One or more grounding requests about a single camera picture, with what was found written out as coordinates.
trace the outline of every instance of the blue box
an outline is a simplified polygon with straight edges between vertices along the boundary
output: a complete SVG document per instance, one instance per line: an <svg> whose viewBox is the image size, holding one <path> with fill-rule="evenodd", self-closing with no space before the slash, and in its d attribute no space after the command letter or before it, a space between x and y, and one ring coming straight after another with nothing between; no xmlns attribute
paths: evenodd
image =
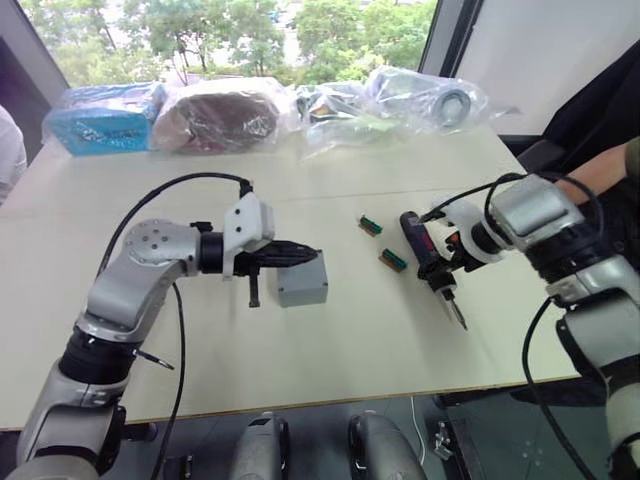
<svg viewBox="0 0 640 480"><path fill-rule="evenodd" d="M67 90L43 122L73 155L149 149L151 127L166 99L161 83Z"/></svg>

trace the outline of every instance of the robotic arm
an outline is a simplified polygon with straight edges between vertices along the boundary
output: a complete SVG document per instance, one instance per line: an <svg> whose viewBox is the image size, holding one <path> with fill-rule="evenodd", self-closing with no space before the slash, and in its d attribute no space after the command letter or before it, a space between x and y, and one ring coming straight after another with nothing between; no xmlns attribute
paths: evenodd
<svg viewBox="0 0 640 480"><path fill-rule="evenodd" d="M566 309L556 330L576 370L607 385L612 477L637 478L640 277L635 270L605 247L558 187L536 175L495 196L488 218L465 201L433 212L421 220L439 218L459 231L446 241L452 257L430 262L427 268L421 263L418 276L437 293L434 286L443 288L443 278L445 287L455 286L451 272L456 269L470 272L500 261L503 250L524 253L547 282L551 299ZM423 235L425 243L432 245L426 229ZM407 238L411 241L415 235Z"/></svg>
<svg viewBox="0 0 640 480"><path fill-rule="evenodd" d="M249 276L250 306L259 306L263 267L288 267L317 252L273 240L273 212L252 192L225 215L224 231L210 224L176 225L152 219L129 230L120 255L98 276L18 443L9 478L91 479L115 461L125 422L119 401L137 356L175 280L198 273Z"/></svg>

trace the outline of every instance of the white tabletop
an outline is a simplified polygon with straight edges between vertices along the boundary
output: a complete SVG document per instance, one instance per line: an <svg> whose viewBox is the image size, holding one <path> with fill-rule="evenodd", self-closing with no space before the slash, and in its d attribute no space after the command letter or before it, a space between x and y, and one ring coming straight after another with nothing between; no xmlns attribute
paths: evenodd
<svg viewBox="0 0 640 480"><path fill-rule="evenodd" d="M52 362L71 333L113 229L145 193L173 177L220 171L254 180L276 214L277 237L324 251L326 304L282 309L273 272L260 275L262 307L248 282L200 276L180 282L187 325L187 376L179 414L266 409L356 398L522 383L526 328L545 297L526 259L456 273L469 332L451 322L416 276L398 226L406 210L522 171L487 128L386 148L336 149L300 163L292 142L278 153L184 157L158 153L73 158L48 144L0 207L0 428L24 425ZM211 220L220 228L237 185L198 180L175 187L136 220ZM361 213L384 227L371 238ZM388 247L410 266L378 260ZM532 345L539 379L575 374L551 310ZM177 364L175 300L144 346ZM123 398L128 419L167 417L177 370L136 361Z"/></svg>

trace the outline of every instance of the floor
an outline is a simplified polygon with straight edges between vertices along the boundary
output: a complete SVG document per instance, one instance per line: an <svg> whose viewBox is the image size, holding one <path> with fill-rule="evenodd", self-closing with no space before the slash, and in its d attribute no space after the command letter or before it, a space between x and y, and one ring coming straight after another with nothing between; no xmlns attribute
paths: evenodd
<svg viewBox="0 0 640 480"><path fill-rule="evenodd" d="M494 395L458 407L446 414L431 396L415 397L418 425L427 438L424 469L429 480L452 480L441 460L432 453L434 429L426 432L446 415L464 419L481 461L482 478L489 480L542 480L581 478L557 443L535 405L513 400L507 394ZM291 480L349 479L346 446L350 417L364 410L376 410L391 418L412 447L419 452L409 398L371 400L279 411L291 432ZM608 440L604 409L594 407L554 407L567 436L599 479L606 479ZM224 479L234 444L256 414L213 416L176 422L169 457L194 455L193 476L198 479ZM123 443L115 467L103 478L148 478L159 447L163 425L152 443ZM15 436L0 435L0 479L7 474L15 449Z"/></svg>

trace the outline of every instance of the sleeve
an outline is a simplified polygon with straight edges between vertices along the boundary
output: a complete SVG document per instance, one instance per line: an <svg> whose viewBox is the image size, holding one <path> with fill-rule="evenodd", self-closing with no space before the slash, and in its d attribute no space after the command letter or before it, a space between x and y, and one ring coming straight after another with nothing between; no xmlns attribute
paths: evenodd
<svg viewBox="0 0 640 480"><path fill-rule="evenodd" d="M624 150L624 165L627 177L635 183L640 183L640 137L627 143Z"/></svg>

